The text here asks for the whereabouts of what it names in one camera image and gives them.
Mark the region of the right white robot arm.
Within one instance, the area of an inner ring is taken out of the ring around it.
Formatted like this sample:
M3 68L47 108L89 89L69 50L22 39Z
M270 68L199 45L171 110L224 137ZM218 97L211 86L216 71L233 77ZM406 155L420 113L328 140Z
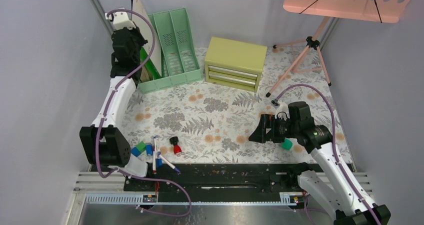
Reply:
M391 212L377 205L355 178L341 157L333 136L324 125L316 125L309 105L304 101L288 105L289 117L262 114L249 141L282 143L296 139L325 173L329 184L305 162L291 167L287 186L304 190L330 215L335 225L386 225Z

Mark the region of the green clip file folder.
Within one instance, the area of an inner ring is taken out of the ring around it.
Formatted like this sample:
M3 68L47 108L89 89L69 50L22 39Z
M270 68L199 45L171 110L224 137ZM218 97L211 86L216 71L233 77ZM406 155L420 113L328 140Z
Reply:
M148 53L146 50L142 47L140 50L140 61L143 62L148 56ZM141 82L149 82L152 80L161 79L162 76L158 72L157 68L155 67L154 63L149 59L145 64L144 67L141 69Z

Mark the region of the yellow-green drawer cabinet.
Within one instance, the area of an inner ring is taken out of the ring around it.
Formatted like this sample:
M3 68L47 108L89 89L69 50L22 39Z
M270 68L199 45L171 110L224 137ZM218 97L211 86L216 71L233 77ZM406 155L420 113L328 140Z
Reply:
M204 58L205 80L257 92L267 49L264 45L213 36Z

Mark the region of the white perforated board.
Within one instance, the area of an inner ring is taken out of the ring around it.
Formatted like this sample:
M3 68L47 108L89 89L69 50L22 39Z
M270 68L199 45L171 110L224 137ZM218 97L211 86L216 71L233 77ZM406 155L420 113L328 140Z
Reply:
M155 27L149 19L141 0L131 0L131 10L142 15L144 18L147 19L147 21L150 25L152 25L153 28ZM148 43L143 46L145 51L149 53L150 50L153 48L153 53L150 57L150 60L153 62L158 72L162 75L162 51L157 33L155 32L154 35L156 42L153 46L153 35L150 26L143 19L136 15L132 16L132 21L138 26L140 33L148 41Z

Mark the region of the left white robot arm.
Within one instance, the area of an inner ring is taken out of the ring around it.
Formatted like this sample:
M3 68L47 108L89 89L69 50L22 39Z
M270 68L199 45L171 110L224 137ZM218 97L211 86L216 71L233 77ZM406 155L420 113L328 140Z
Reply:
M155 177L148 172L147 162L132 153L130 143L120 131L130 98L140 82L141 68L149 60L141 60L140 52L148 41L129 14L149 22L144 16L125 8L105 15L114 26L110 85L100 112L90 126L80 129L79 137L88 162L97 170L108 167L111 172L136 178L136 184L148 191L154 187Z

